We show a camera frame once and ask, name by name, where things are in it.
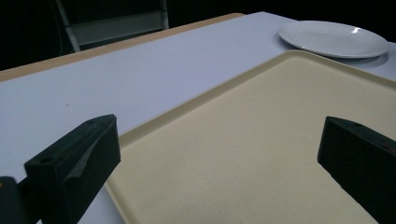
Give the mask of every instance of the oval plate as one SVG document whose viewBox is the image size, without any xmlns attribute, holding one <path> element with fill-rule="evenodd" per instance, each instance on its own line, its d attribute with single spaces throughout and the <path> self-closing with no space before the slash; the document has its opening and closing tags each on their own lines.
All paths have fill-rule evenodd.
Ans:
<svg viewBox="0 0 396 224">
<path fill-rule="evenodd" d="M 370 58 L 389 49 L 389 42 L 380 35 L 329 21 L 287 23 L 279 35 L 296 48 L 334 58 Z"/>
</svg>

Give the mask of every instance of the plate rim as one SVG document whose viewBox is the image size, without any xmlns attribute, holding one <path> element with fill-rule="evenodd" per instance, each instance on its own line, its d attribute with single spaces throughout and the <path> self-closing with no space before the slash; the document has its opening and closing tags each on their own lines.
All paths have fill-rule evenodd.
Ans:
<svg viewBox="0 0 396 224">
<path fill-rule="evenodd" d="M 303 46 L 303 45 L 300 45 L 299 43 L 293 41 L 292 39 L 290 39 L 290 35 L 292 35 L 292 33 L 288 32 L 288 30 L 286 30 L 286 29 L 290 28 L 291 26 L 301 25 L 304 23 L 312 23 L 312 22 L 327 24 L 327 25 L 331 25 L 331 26 L 359 28 L 363 32 L 371 34 L 371 35 L 375 36 L 376 38 L 378 38 L 379 41 L 382 41 L 384 44 L 386 44 L 386 47 L 381 50 L 376 50 L 371 53 L 369 52 L 369 53 L 364 53 L 364 54 L 331 53 L 331 52 L 327 52 L 326 50 L 311 49 L 311 48 L 309 48 L 309 44 Z M 346 59 L 372 58 L 372 57 L 380 56 L 389 50 L 389 42 L 383 36 L 376 34 L 374 32 L 371 32 L 369 30 L 360 28 L 358 26 L 353 26 L 353 25 L 339 23 L 339 22 L 333 22 L 333 21 L 292 21 L 292 22 L 288 22 L 288 23 L 282 25 L 278 30 L 278 34 L 285 42 L 289 43 L 290 45 L 293 45 L 294 47 L 296 47 L 298 49 L 303 49 L 303 50 L 310 51 L 310 52 L 313 52 L 313 53 L 316 53 L 316 54 L 319 54 L 322 56 L 332 57 L 332 58 L 346 58 Z"/>
</svg>

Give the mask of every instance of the table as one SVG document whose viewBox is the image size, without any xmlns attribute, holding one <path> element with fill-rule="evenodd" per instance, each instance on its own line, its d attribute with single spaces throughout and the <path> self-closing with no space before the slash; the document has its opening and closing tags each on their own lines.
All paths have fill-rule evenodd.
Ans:
<svg viewBox="0 0 396 224">
<path fill-rule="evenodd" d="M 87 119 L 118 118 L 119 134 L 294 47 L 277 34 L 292 19 L 234 13 L 0 72 L 0 175 Z M 371 59 L 337 60 L 396 80 L 396 44 Z M 122 223 L 102 189 L 80 223 Z"/>
</svg>

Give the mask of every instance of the dark background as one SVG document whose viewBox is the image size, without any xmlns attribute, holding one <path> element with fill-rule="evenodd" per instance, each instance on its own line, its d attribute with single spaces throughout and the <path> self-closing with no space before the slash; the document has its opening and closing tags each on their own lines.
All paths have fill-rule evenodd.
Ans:
<svg viewBox="0 0 396 224">
<path fill-rule="evenodd" d="M 95 21 L 155 10 L 157 0 L 63 0 L 69 20 Z M 298 21 L 355 25 L 396 42 L 395 9 L 386 1 L 168 0 L 170 28 L 228 13 L 266 11 Z M 72 53 L 54 0 L 0 1 L 0 70 Z"/>
</svg>

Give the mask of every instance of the beige tray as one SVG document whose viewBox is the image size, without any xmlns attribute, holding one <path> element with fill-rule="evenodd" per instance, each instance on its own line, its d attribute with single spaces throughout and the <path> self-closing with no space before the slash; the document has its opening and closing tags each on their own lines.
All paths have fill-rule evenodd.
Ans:
<svg viewBox="0 0 396 224">
<path fill-rule="evenodd" d="M 120 137 L 126 223 L 376 223 L 318 164 L 326 116 L 396 139 L 396 83 L 292 50 Z"/>
</svg>

